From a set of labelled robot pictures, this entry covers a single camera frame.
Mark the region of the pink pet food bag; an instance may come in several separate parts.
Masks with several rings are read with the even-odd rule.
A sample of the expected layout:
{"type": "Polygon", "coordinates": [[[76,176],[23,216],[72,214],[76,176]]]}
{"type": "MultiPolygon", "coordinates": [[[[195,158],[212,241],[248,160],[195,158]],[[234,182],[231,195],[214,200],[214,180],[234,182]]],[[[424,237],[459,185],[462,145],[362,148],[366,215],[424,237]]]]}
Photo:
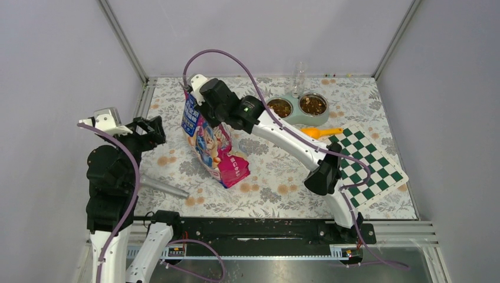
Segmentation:
{"type": "Polygon", "coordinates": [[[229,130],[222,124],[212,127],[195,109],[193,95],[184,92],[181,128],[190,147],[208,173],[225,188],[251,174],[247,157],[232,144],[229,130]]]}

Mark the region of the orange plastic scoop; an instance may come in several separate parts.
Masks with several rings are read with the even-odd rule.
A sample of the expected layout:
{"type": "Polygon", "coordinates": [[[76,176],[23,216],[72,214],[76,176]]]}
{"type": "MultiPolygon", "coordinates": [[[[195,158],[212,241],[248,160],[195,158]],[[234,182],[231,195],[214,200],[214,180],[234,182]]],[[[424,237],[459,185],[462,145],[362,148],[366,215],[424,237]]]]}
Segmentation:
{"type": "Polygon", "coordinates": [[[300,131],[313,139],[319,139],[320,137],[324,136],[343,134],[344,129],[343,128],[318,129],[315,127],[309,127],[300,129],[300,131]]]}

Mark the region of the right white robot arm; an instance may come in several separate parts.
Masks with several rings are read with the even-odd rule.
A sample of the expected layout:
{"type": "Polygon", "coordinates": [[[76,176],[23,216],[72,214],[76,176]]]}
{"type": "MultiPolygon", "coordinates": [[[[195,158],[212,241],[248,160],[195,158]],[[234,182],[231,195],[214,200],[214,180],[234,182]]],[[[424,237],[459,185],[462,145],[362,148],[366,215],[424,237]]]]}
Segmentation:
{"type": "Polygon", "coordinates": [[[217,78],[200,74],[189,79],[195,108],[210,126],[225,124],[261,137],[300,161],[309,171],[304,186],[325,200],[334,216],[341,240],[352,243],[361,236],[358,213],[342,190],[341,146],[325,144],[296,129],[254,96],[239,98],[217,78]]]}

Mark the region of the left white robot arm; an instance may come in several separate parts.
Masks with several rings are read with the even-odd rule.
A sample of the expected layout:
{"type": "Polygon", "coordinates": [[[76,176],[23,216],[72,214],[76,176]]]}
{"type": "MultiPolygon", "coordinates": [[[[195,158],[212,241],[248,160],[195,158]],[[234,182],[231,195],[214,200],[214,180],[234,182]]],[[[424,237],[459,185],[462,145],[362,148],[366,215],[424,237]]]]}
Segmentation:
{"type": "Polygon", "coordinates": [[[87,158],[90,198],[86,213],[93,252],[93,282],[149,282],[167,244],[178,241],[183,234],[179,213],[157,211],[139,253],[126,265],[140,189],[139,165],[144,152],[166,141],[162,118],[136,117],[131,123],[121,125],[104,114],[81,120],[77,125],[108,142],[87,158]]]}

